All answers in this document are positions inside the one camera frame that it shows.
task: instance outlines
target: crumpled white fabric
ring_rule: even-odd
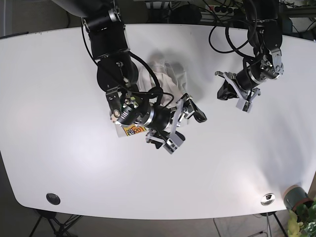
[[[148,64],[155,73],[164,92],[174,95],[174,100],[168,108],[176,106],[176,102],[186,93],[187,74],[181,65],[171,65],[165,59],[153,61]],[[145,67],[139,71],[137,85],[140,91],[149,91],[155,86],[153,78]],[[161,104],[165,106],[171,97],[163,95]]]

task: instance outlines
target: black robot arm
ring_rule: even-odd
[[[130,52],[125,38],[125,25],[115,1],[109,0],[53,0],[68,12],[81,17],[83,28],[88,32],[90,57],[98,66],[97,81],[106,93],[111,110],[111,120],[120,126],[144,126],[149,129],[147,143],[163,146],[169,153],[178,149],[185,137],[176,131],[182,119],[194,116],[198,122],[206,121],[205,114],[185,94],[177,106],[168,105],[174,96],[163,92],[155,73],[138,56]],[[155,87],[139,91],[138,70],[131,57],[149,71]],[[163,96],[172,99],[160,104]]]
[[[243,0],[249,22],[248,40],[253,47],[254,56],[248,56],[235,48],[229,38],[228,27],[226,39],[231,48],[243,57],[243,69],[237,73],[216,72],[225,78],[223,86],[217,93],[220,100],[238,98],[237,107],[250,112],[252,100],[260,95],[258,85],[268,79],[277,79],[283,74],[281,60],[282,33],[277,25],[277,6],[274,0]]]

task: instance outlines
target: metal grommet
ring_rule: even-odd
[[[276,199],[276,196],[274,194],[266,194],[261,198],[261,204],[263,206],[270,205],[274,200]]]
[[[60,198],[56,194],[46,194],[46,198],[50,204],[53,204],[53,205],[60,204]]]

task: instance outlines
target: white table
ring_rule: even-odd
[[[236,99],[216,99],[223,79],[214,72],[237,73],[242,63],[209,47],[210,29],[127,25],[132,52],[183,65],[188,92],[207,115],[180,129],[186,141],[173,155],[146,144],[144,133],[117,137],[80,28],[0,40],[0,151],[17,201],[88,216],[195,219],[281,210],[286,188],[308,191],[316,170],[316,45],[283,37],[285,73],[260,86],[247,114]],[[230,35],[236,45],[246,39],[244,30]],[[212,41],[229,49],[223,28]],[[50,204],[47,193],[61,203]],[[262,206],[268,193],[276,200]]]

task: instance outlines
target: plant pot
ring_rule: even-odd
[[[283,201],[286,209],[294,212],[300,204],[305,204],[308,208],[313,204],[313,200],[308,197],[304,189],[297,185],[294,185],[285,191]]]

